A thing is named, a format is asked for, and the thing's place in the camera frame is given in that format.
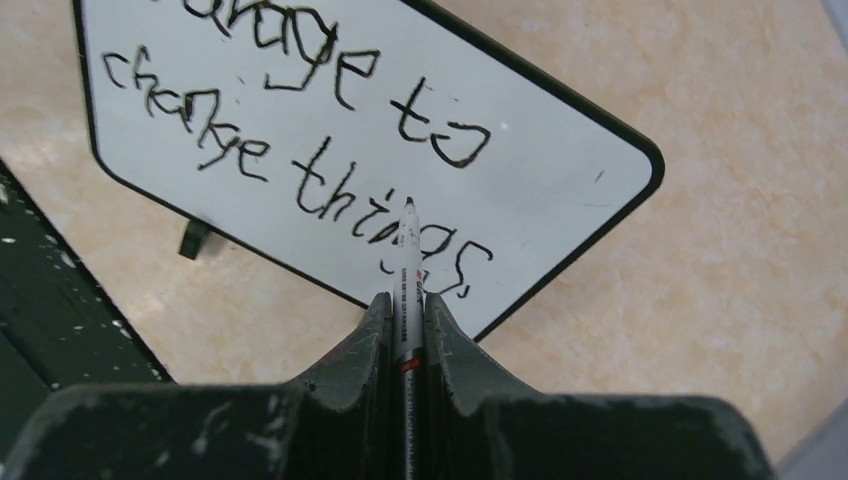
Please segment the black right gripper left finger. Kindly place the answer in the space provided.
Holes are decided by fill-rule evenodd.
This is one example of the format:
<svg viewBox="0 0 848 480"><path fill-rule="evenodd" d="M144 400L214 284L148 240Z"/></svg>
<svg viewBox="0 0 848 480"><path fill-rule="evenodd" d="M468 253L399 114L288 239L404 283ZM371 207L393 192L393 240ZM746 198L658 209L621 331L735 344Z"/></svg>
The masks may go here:
<svg viewBox="0 0 848 480"><path fill-rule="evenodd" d="M279 384L76 385L52 394L7 479L386 479L391 299Z"/></svg>

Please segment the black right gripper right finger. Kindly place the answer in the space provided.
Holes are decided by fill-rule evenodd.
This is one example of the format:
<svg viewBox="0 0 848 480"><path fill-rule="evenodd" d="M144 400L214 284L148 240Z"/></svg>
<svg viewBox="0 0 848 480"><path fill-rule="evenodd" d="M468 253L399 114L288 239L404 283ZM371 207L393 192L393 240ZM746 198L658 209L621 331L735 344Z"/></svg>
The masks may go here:
<svg viewBox="0 0 848 480"><path fill-rule="evenodd" d="M749 421L712 396L543 393L427 297L433 479L772 479Z"/></svg>

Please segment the black and white marker pen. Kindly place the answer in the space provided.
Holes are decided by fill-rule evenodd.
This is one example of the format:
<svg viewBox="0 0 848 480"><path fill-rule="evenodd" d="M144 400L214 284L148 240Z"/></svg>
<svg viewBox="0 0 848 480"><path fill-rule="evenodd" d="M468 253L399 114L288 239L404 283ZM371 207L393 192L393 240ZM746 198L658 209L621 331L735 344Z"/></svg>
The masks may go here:
<svg viewBox="0 0 848 480"><path fill-rule="evenodd" d="M400 479L422 477L423 300L420 280L420 224L412 198L399 220L393 290L393 369L396 400L397 473Z"/></svg>

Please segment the white board with black frame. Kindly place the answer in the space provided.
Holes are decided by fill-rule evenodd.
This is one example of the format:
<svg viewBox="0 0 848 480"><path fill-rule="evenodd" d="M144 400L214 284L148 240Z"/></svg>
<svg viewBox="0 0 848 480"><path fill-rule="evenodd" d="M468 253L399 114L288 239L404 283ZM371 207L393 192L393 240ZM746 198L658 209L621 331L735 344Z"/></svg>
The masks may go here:
<svg viewBox="0 0 848 480"><path fill-rule="evenodd" d="M429 1L77 1L112 179L354 303L412 200L480 339L656 191L658 147Z"/></svg>

